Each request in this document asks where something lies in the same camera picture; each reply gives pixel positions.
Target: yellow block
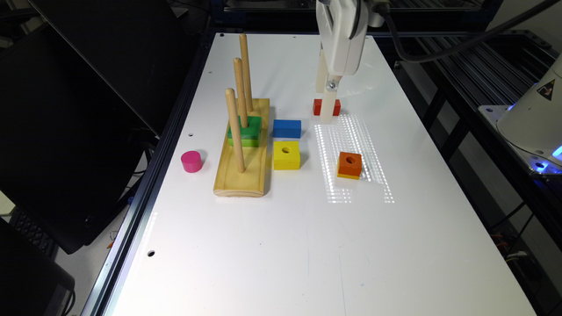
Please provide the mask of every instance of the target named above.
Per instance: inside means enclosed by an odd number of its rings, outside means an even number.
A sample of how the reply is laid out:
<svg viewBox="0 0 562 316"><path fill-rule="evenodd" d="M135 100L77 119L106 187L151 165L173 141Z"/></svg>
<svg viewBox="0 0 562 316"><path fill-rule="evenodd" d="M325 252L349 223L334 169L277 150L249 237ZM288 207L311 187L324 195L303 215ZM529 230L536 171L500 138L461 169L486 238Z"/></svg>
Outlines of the yellow block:
<svg viewBox="0 0 562 316"><path fill-rule="evenodd" d="M300 169L300 150L298 141L273 142L273 168L275 170Z"/></svg>

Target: block with hole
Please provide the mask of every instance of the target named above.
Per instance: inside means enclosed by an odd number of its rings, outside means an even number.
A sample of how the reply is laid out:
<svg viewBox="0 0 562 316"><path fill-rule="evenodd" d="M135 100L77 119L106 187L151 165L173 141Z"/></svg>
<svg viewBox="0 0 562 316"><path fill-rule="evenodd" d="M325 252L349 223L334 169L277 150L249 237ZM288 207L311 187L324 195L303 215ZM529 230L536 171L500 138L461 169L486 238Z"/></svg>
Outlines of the block with hole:
<svg viewBox="0 0 562 316"><path fill-rule="evenodd" d="M274 119L273 137L300 138L301 124L299 120Z"/></svg>
<svg viewBox="0 0 562 316"><path fill-rule="evenodd" d="M300 150L298 141L273 142L273 169L300 169Z"/></svg>
<svg viewBox="0 0 562 316"><path fill-rule="evenodd" d="M260 132L262 130L262 118L248 117L248 127L240 127L240 137L242 139L243 147L259 147L260 145ZM228 145L232 146L232 131L228 128Z"/></svg>
<svg viewBox="0 0 562 316"><path fill-rule="evenodd" d="M313 114L316 116L320 115L321 108L322 108L322 99L314 99ZM340 99L336 99L333 116L339 116L341 110L342 110L342 104L340 103Z"/></svg>
<svg viewBox="0 0 562 316"><path fill-rule="evenodd" d="M340 153L336 168L338 177L359 180L362 169L363 164L360 154Z"/></svg>

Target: black cable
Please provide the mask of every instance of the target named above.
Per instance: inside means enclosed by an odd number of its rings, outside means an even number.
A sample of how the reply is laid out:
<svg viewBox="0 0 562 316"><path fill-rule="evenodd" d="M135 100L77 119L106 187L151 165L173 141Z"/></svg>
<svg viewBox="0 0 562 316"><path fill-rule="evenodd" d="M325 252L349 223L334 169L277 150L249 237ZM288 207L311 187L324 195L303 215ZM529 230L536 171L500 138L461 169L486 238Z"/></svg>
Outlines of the black cable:
<svg viewBox="0 0 562 316"><path fill-rule="evenodd" d="M552 312L556 311L556 309L560 306L561 303L562 303L562 299L560 299L560 301L554 307L552 307L550 312L546 313L546 316L549 316L550 314L552 314Z"/></svg>
<svg viewBox="0 0 562 316"><path fill-rule="evenodd" d="M525 206L525 202L523 201L513 211L511 211L510 214L508 214L506 217L504 217L499 222L497 222L494 226L492 226L492 228L490 228L490 230L493 231L494 229L498 228L499 226L502 226L503 224L505 224L508 221L508 219L510 219L512 216L514 216L517 212L519 212L519 210L521 210L524 206Z"/></svg>
<svg viewBox="0 0 562 316"><path fill-rule="evenodd" d="M356 0L357 6L355 7L355 19L353 21L353 29L351 30L351 35L349 36L350 40L353 40L355 34L357 33L357 28L359 27L359 19L361 19L361 6L363 4L363 0Z"/></svg>
<svg viewBox="0 0 562 316"><path fill-rule="evenodd" d="M62 316L68 316L68 314L72 310L72 307L74 307L75 302L76 302L76 293L74 292L74 290L72 290L72 293L70 293L70 306L67 308L66 312L62 313Z"/></svg>
<svg viewBox="0 0 562 316"><path fill-rule="evenodd" d="M195 4L184 3L184 2L181 2L181 1L177 1L177 0L170 0L170 1L171 1L171 2L174 2L174 3L177 3L177 4L189 5L190 7L193 7L193 8L195 8L195 9L200 9L200 10L205 11L205 12L207 12L207 13L211 13L208 9L202 8L202 7L200 7L200 6L198 6L198 5L195 5Z"/></svg>
<svg viewBox="0 0 562 316"><path fill-rule="evenodd" d="M525 222L525 225L523 225L523 227L521 228L521 231L519 232L519 234L517 235L517 237L515 238L515 240L513 241L513 243L511 244L511 247L509 247L508 252L506 253L506 255L503 257L503 259L507 259L508 255L511 253L511 250L513 250L513 247L515 247L515 244L521 239L521 235L523 235L523 232L525 231L525 228L527 228L527 225L530 223L530 221L535 217L535 214L530 214L529 219L527 219L527 221Z"/></svg>
<svg viewBox="0 0 562 316"><path fill-rule="evenodd" d="M404 47L402 47L402 43L400 43L400 37L398 36L398 31L396 30L396 26L394 25L393 18L390 16L390 9L388 4L382 4L375 8L375 12L379 13L388 24L388 28L390 29L390 33L393 36L394 46L396 47L396 51L398 52L398 56L408 62L426 62L426 61L434 61L440 58L449 56L454 53L458 53L466 48L473 47L478 45L479 43L491 39L493 36L505 32L506 30L520 24L521 22L526 21L529 18L536 16L538 13L552 7L560 0L545 0L544 2L537 4L536 6L532 7L531 9L525 11L524 13L510 19L509 21L496 26L490 31L483 32L480 35L473 37L471 39L465 40L462 43L456 45L455 47L444 49L440 52L426 54L421 56L413 56L406 51L404 51Z"/></svg>

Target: white table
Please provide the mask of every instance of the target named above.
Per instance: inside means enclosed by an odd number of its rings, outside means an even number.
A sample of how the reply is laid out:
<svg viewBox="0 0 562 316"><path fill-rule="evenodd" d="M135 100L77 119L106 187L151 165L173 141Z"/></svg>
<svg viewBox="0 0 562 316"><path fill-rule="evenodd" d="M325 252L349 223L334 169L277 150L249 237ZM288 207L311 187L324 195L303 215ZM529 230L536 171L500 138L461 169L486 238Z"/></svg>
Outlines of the white table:
<svg viewBox="0 0 562 316"><path fill-rule="evenodd" d="M342 79L342 115L312 115L320 38L249 35L254 97L302 120L298 171L260 198L216 197L237 34L217 35L115 315L534 315L372 38ZM269 153L272 149L269 142ZM198 150L195 174L180 156ZM335 178L340 150L360 180Z"/></svg>

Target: wooden base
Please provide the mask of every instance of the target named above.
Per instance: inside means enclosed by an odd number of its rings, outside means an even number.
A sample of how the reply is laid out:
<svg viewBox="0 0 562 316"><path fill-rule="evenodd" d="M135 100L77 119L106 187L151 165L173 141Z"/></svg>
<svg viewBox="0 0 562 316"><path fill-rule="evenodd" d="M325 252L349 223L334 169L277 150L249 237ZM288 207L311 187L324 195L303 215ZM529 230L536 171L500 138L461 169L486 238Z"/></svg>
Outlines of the wooden base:
<svg viewBox="0 0 562 316"><path fill-rule="evenodd" d="M270 100L253 99L254 110L248 115L262 118L262 130L259 147L244 147L246 171L238 172L233 147L228 145L228 128L222 145L217 177L214 180L213 193L219 197L263 196L265 182L265 159L267 157L268 123L270 119Z"/></svg>

